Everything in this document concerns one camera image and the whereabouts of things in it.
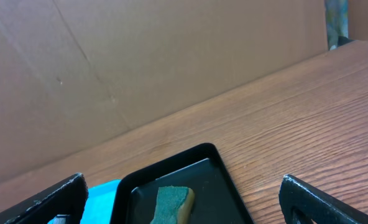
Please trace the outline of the teal plastic tray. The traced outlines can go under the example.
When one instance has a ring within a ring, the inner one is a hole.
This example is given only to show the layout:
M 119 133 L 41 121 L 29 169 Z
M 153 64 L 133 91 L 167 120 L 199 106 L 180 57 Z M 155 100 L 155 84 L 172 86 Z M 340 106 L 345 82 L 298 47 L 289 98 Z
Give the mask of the teal plastic tray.
M 116 190 L 120 180 L 112 180 L 88 189 L 83 216 L 80 224 L 109 224 Z

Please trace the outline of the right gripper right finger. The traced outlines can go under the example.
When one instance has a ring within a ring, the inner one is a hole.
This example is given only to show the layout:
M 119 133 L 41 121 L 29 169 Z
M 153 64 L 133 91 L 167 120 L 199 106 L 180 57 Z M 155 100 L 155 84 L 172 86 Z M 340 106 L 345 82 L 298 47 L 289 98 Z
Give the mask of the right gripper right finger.
M 284 175 L 278 194 L 286 223 L 368 224 L 368 215 L 293 175 Z

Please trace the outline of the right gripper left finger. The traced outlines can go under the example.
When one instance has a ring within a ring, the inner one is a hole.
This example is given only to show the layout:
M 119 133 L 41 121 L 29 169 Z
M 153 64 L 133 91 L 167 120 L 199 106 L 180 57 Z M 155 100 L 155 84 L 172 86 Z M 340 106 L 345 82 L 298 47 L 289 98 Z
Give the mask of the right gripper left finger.
M 79 223 L 88 199 L 82 173 L 73 174 L 0 213 L 0 224 L 48 223 L 66 215 L 68 223 Z

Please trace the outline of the black rectangular tray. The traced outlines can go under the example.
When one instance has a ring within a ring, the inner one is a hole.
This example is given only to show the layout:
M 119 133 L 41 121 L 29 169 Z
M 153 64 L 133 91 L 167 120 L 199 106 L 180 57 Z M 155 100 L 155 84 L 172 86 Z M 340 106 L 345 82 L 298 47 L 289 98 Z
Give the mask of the black rectangular tray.
M 150 223 L 161 187 L 195 193 L 189 223 L 253 224 L 215 145 L 199 144 L 123 178 L 116 190 L 111 223 Z

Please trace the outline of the green yellow sponge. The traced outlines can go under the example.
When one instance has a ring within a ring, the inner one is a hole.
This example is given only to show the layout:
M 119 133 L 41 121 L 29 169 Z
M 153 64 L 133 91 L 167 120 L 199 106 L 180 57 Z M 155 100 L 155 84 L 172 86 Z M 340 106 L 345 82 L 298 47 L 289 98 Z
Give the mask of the green yellow sponge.
M 187 224 L 194 201 L 195 193 L 189 187 L 159 187 L 150 224 Z

